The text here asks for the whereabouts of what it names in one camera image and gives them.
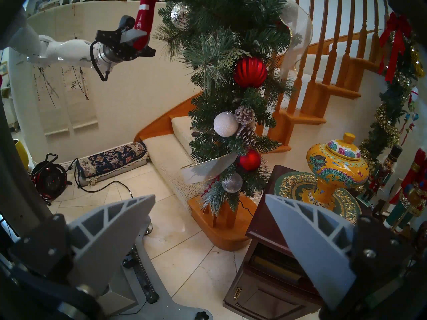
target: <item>pine cone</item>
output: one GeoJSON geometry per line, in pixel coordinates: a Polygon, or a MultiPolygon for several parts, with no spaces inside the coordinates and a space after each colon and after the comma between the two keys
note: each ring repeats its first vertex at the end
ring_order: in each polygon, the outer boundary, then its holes
{"type": "Polygon", "coordinates": [[[239,124],[247,125],[254,121],[255,112],[253,109],[248,109],[241,105],[236,109],[234,116],[239,124]]]}
{"type": "Polygon", "coordinates": [[[253,147],[257,143],[256,134],[253,126],[242,126],[238,130],[236,137],[242,139],[246,147],[253,147]]]}

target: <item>cabinet door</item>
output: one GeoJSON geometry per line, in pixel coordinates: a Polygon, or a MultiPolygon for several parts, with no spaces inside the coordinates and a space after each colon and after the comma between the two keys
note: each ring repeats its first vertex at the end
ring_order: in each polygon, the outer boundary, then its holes
{"type": "Polygon", "coordinates": [[[254,319],[293,320],[319,309],[318,305],[248,270],[243,271],[236,289],[235,306],[254,319]]]}

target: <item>red christmas stocking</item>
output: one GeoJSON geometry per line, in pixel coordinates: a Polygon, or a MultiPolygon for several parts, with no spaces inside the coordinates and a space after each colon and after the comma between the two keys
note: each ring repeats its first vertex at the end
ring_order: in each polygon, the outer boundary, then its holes
{"type": "Polygon", "coordinates": [[[157,0],[141,0],[138,16],[135,20],[135,29],[146,31],[147,35],[139,38],[134,42],[133,47],[136,50],[142,50],[148,43],[151,28],[153,26],[154,19],[154,5],[157,0]]]}

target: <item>wooden cabinet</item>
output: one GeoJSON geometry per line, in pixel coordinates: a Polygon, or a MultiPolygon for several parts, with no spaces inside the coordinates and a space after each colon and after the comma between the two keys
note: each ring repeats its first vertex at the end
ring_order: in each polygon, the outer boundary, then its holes
{"type": "Polygon", "coordinates": [[[252,242],[224,298],[224,307],[246,319],[294,320],[323,304],[265,204],[265,194],[273,194],[275,181],[290,171],[274,167],[246,232],[252,242]]]}
{"type": "Polygon", "coordinates": [[[308,302],[294,291],[269,280],[250,266],[243,267],[225,302],[244,317],[262,320],[298,319],[315,312],[319,305],[308,302]]]}

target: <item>brass handle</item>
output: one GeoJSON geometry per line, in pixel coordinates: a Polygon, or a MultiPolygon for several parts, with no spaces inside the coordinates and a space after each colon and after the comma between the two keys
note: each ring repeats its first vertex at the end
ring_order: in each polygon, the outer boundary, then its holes
{"type": "Polygon", "coordinates": [[[240,297],[241,292],[242,292],[241,288],[236,288],[236,290],[234,291],[234,300],[237,300],[237,298],[240,297]]]}

